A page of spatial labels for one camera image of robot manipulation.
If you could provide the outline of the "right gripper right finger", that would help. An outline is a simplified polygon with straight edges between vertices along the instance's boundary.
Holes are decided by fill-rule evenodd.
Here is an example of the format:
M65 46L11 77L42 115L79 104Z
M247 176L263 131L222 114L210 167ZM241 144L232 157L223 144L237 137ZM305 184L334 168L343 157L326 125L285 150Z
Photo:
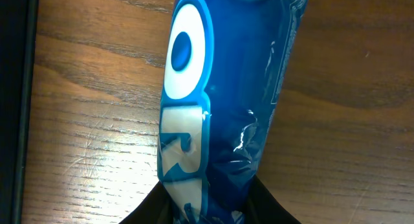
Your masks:
M255 175L242 209L244 224L301 224L285 210Z

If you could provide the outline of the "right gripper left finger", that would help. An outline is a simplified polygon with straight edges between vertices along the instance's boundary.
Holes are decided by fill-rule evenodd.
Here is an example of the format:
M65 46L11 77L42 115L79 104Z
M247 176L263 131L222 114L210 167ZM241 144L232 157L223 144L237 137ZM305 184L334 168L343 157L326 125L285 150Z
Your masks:
M158 182L146 198L120 224L173 224L172 200Z

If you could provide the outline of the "blue oreo cookie pack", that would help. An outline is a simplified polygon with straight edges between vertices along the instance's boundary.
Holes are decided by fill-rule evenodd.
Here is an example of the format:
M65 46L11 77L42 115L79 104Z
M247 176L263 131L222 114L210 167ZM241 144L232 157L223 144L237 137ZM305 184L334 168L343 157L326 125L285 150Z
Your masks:
M175 0L158 178L174 223L243 223L308 0Z

